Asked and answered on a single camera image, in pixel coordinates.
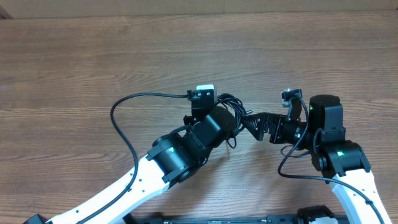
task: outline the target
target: wooden table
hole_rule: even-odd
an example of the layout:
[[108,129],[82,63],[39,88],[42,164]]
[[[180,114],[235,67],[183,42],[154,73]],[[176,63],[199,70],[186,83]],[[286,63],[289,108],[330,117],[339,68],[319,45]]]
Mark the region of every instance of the wooden table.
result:
[[[286,113],[279,92],[338,95],[398,222],[398,13],[303,12],[0,21],[0,223],[53,217],[133,166],[109,110],[143,91],[184,94],[214,83],[247,109]],[[190,103],[138,98],[116,119],[143,156],[183,124]],[[327,205],[324,182],[280,177],[281,146],[247,132],[222,144],[194,177],[134,210],[185,218],[261,217]],[[310,158],[287,173],[320,175]]]

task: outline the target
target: beige wall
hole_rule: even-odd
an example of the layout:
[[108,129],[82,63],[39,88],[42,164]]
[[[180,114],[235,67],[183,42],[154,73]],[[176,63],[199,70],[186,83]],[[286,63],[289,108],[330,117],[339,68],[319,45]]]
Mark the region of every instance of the beige wall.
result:
[[388,10],[398,0],[0,0],[0,15],[21,18]]

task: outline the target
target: wood grain surface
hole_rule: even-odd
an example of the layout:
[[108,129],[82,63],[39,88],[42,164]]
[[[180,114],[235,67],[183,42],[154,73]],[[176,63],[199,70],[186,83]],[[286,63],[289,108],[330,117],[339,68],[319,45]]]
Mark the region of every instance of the wood grain surface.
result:
[[[279,92],[338,95],[347,138],[360,144],[398,222],[398,12],[296,12],[0,21],[0,223],[47,218],[88,200],[132,166],[109,119],[143,91],[184,94],[214,83],[256,112],[286,113]],[[116,120],[143,156],[183,124],[184,99],[123,103]],[[327,205],[328,185],[280,177],[281,145],[244,131],[191,179],[137,217],[261,217]],[[310,158],[286,173],[320,175]]]

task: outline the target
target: robotic hand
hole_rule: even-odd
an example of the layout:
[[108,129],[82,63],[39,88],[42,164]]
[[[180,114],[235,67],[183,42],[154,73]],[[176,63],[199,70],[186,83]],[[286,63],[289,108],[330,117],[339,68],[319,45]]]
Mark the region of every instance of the robotic hand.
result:
[[[148,154],[138,161],[131,143],[118,128],[113,112],[121,102],[145,95],[188,98],[192,102],[192,116],[184,117],[185,126],[158,138]],[[195,174],[206,164],[212,149],[224,140],[235,147],[236,136],[244,128],[258,141],[262,141],[264,134],[268,133],[273,144],[294,144],[281,162],[278,173],[288,178],[318,179],[330,183],[351,224],[391,223],[377,194],[371,166],[363,150],[358,144],[345,140],[340,99],[330,95],[314,96],[310,99],[308,114],[301,90],[285,90],[281,96],[282,105],[289,107],[287,115],[248,115],[252,111],[246,111],[242,102],[233,95],[217,96],[214,85],[198,86],[196,90],[188,91],[187,95],[138,93],[122,98],[112,107],[111,120],[132,151],[134,168],[76,208],[49,221],[36,215],[25,223],[134,223],[129,212]],[[235,116],[226,105],[235,110]],[[300,121],[302,106],[306,122]],[[230,138],[234,139],[234,146],[229,143]],[[284,162],[296,149],[308,149],[312,164],[322,172],[323,177],[281,172]],[[294,223],[337,223],[339,220],[324,208],[319,211],[319,207],[298,210]]]

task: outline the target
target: robotic arm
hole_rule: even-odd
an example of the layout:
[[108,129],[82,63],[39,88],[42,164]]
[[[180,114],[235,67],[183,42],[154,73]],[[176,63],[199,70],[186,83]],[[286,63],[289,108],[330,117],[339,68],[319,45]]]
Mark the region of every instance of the robotic arm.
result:
[[[241,101],[232,95],[225,94],[222,99],[217,98],[213,85],[198,86],[196,90],[188,91],[192,116],[184,117],[185,126],[158,138],[148,154],[140,159],[136,180],[126,193],[85,223],[129,223],[129,212],[191,177],[206,164],[213,148],[224,140],[235,138],[244,128],[258,141],[263,140],[265,133],[270,134],[273,144],[297,144],[302,139],[297,147],[309,150],[316,170],[321,171],[325,178],[342,181],[362,191],[360,193],[365,194],[377,208],[375,211],[380,213],[382,222],[391,223],[377,194],[371,167],[363,150],[358,144],[345,140],[340,99],[329,95],[312,97],[307,124],[300,121],[301,97],[301,90],[282,92],[282,105],[289,107],[287,115],[247,115]],[[217,104],[232,106],[235,116]],[[82,223],[81,220],[125,190],[133,173],[134,168],[87,202],[47,222],[36,215],[25,223]],[[330,183],[351,224],[380,223],[379,217],[359,194],[333,181],[326,183]],[[330,219],[336,221],[331,215],[301,217],[302,223],[332,223]]]

